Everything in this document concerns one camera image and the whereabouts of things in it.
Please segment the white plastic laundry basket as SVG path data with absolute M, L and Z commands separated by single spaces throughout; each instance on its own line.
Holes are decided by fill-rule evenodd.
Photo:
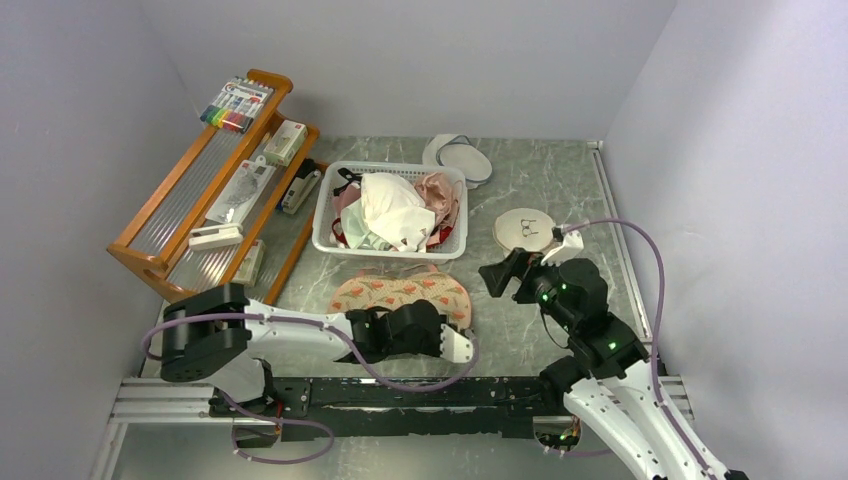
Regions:
M 343 170 L 352 174 L 391 173 L 410 182 L 433 172 L 445 174 L 459 200 L 453 230 L 442 243 L 424 251 L 399 251 L 393 247 L 384 250 L 351 249 L 341 246 L 333 231 L 333 222 L 338 215 L 332 199 L 333 191 L 346 184 L 346 178 L 341 174 Z M 443 264 L 458 259 L 466 252 L 469 233 L 468 206 L 466 178 L 456 168 L 407 163 L 337 161 L 328 165 L 324 171 L 312 220 L 311 242 L 318 251 L 344 259 Z

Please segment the floral peach mesh laundry bag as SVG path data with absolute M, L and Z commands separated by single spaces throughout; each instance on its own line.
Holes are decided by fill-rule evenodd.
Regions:
M 432 303 L 458 330 L 472 327 L 472 302 L 468 291 L 435 265 L 415 265 L 400 276 L 360 271 L 335 291 L 327 312 L 371 307 L 396 310 L 417 300 Z

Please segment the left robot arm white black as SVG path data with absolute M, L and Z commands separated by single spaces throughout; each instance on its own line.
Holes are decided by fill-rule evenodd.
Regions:
M 163 323 L 161 379 L 206 380 L 254 416 L 271 411 L 277 400 L 263 359 L 271 353 L 369 364 L 406 354 L 465 363 L 474 353 L 471 341 L 427 300 L 309 314 L 251 300 L 243 285 L 230 283 L 171 304 Z

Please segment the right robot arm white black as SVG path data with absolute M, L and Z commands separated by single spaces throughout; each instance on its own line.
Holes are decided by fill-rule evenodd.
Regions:
M 647 349 L 609 309 L 608 284 L 586 258 L 546 265 L 539 252 L 514 249 L 478 270 L 488 293 L 534 304 L 568 335 L 569 355 L 539 374 L 550 413 L 587 425 L 638 479 L 744 479 L 697 436 L 655 375 Z

